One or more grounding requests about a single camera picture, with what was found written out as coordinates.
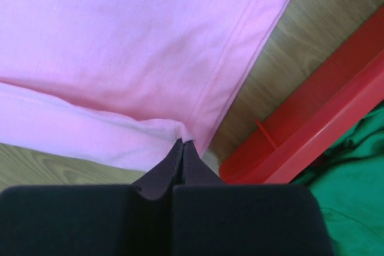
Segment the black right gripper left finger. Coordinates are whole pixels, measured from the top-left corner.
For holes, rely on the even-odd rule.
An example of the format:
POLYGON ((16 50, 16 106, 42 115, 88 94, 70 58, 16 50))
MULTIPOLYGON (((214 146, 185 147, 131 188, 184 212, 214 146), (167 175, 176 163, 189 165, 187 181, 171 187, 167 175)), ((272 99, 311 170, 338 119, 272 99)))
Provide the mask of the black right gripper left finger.
POLYGON ((2 255, 170 255, 178 140, 132 184, 15 186, 1 193, 2 255))

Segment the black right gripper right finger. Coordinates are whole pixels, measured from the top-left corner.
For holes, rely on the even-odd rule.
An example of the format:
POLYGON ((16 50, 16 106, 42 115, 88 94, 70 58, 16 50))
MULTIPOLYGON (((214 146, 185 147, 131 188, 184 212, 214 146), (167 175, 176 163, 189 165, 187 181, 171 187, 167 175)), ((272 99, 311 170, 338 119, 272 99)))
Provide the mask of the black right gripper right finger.
POLYGON ((319 204, 304 186, 229 185, 184 144, 172 192, 173 255, 332 255, 319 204))

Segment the light pink t shirt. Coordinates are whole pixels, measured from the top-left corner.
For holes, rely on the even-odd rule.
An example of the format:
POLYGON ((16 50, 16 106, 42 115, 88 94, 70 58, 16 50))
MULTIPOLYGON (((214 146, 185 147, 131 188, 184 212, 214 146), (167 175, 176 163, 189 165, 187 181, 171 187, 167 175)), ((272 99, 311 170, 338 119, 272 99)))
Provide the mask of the light pink t shirt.
POLYGON ((209 146, 290 0, 1 0, 1 142, 148 171, 209 146))

